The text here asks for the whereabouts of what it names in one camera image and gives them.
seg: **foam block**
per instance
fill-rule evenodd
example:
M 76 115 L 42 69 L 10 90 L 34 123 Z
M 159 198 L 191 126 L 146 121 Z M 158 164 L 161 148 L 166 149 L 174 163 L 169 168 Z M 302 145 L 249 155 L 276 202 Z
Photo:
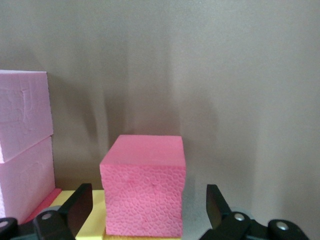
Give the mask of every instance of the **foam block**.
M 46 72 L 0 70 L 0 164 L 52 134 Z
M 181 237 L 115 236 L 105 235 L 103 240 L 181 240 Z
M 0 164 L 0 218 L 21 224 L 55 189 L 51 137 Z
M 121 135 L 100 173 L 107 235 L 182 236 L 186 161 L 180 136 Z

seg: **pink foam block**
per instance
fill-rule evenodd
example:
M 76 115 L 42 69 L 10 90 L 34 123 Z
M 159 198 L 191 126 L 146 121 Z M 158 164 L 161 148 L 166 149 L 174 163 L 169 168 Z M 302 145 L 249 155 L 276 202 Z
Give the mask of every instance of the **pink foam block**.
M 51 137 L 0 164 L 0 218 L 19 223 L 55 189 Z
M 182 236 L 186 161 L 180 136 L 121 135 L 100 173 L 108 235 Z
M 0 164 L 52 134 L 46 72 L 0 70 Z

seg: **textured foam surface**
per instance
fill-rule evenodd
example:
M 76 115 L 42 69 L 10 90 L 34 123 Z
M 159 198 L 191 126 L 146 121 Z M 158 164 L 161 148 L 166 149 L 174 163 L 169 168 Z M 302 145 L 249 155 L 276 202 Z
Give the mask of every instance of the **textured foam surface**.
M 39 206 L 28 216 L 28 218 L 24 221 L 25 223 L 33 220 L 43 209 L 50 207 L 50 205 L 54 202 L 57 196 L 61 193 L 61 188 L 55 188 L 46 198 L 40 203 Z
M 0 163 L 52 134 L 46 72 L 0 70 Z
M 186 163 L 180 136 L 121 135 L 100 172 L 108 235 L 182 236 Z
M 0 218 L 23 223 L 55 189 L 51 137 L 0 164 Z
M 149 237 L 149 236 L 115 236 L 105 235 L 103 240 L 180 240 L 180 237 Z

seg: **pink foam board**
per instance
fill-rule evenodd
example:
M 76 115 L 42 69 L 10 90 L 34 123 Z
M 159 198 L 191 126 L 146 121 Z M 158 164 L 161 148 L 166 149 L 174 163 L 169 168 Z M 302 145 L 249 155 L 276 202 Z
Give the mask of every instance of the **pink foam board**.
M 50 207 L 50 205 L 58 197 L 61 191 L 62 191 L 61 188 L 55 188 L 52 192 L 50 192 L 49 195 L 46 196 L 46 198 L 40 203 L 40 205 L 37 206 L 36 209 L 30 214 L 30 216 L 28 216 L 28 218 L 24 221 L 24 223 L 27 223 L 33 220 L 42 210 Z
M 100 174 L 108 235 L 182 236 L 186 161 L 180 136 L 120 135 Z
M 0 164 L 52 134 L 47 73 L 0 70 Z
M 0 218 L 21 224 L 55 189 L 51 137 L 0 164 Z

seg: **pink cube top face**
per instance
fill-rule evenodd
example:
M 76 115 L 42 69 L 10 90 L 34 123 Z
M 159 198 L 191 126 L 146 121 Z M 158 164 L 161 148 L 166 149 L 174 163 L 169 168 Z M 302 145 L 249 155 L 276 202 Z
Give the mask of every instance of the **pink cube top face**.
M 0 164 L 52 134 L 47 73 L 0 70 Z
M 108 235 L 182 236 L 186 162 L 180 136 L 121 135 L 100 173 Z
M 181 136 L 120 135 L 102 165 L 185 167 Z

